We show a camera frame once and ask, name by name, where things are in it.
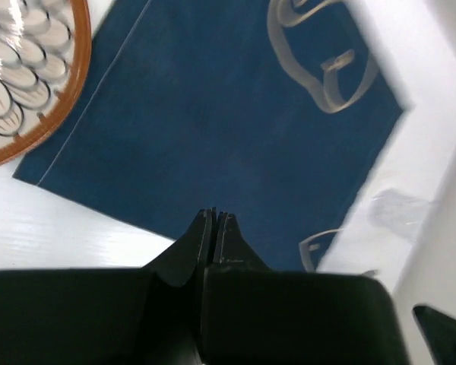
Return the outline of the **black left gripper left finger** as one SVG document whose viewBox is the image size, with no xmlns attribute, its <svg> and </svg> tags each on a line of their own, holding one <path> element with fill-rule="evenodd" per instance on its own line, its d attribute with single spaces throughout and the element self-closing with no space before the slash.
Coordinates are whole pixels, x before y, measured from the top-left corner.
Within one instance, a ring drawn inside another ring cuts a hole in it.
<svg viewBox="0 0 456 365">
<path fill-rule="evenodd" d="M 201 209 L 187 231 L 141 270 L 170 287 L 183 287 L 199 266 L 206 265 L 216 233 L 216 209 Z"/>
</svg>

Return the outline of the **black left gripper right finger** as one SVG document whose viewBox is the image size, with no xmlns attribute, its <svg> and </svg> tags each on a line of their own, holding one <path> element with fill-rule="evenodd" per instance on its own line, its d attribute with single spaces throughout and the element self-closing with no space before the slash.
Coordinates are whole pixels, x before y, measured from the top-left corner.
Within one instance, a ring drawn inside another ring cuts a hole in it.
<svg viewBox="0 0 456 365">
<path fill-rule="evenodd" d="M 245 241 L 236 216 L 221 212 L 212 258 L 214 265 L 253 271 L 270 271 L 269 267 Z"/>
</svg>

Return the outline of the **blue whale placemat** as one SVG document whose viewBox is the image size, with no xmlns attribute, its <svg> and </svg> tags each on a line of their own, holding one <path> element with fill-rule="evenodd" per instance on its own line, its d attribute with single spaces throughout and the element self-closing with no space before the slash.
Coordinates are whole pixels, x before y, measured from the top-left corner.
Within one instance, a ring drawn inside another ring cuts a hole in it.
<svg viewBox="0 0 456 365">
<path fill-rule="evenodd" d="M 341 1 L 117 1 L 74 109 L 14 177 L 173 239 L 215 207 L 300 270 L 402 112 Z"/>
</svg>

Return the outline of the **orange rimmed patterned plate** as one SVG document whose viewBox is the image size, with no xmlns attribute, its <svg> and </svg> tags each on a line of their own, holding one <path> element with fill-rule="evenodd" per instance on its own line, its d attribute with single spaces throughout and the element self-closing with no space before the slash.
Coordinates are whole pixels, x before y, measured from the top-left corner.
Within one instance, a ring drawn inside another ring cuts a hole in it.
<svg viewBox="0 0 456 365">
<path fill-rule="evenodd" d="M 84 87 L 91 43 L 86 1 L 0 1 L 0 165 L 65 121 Z"/>
</svg>

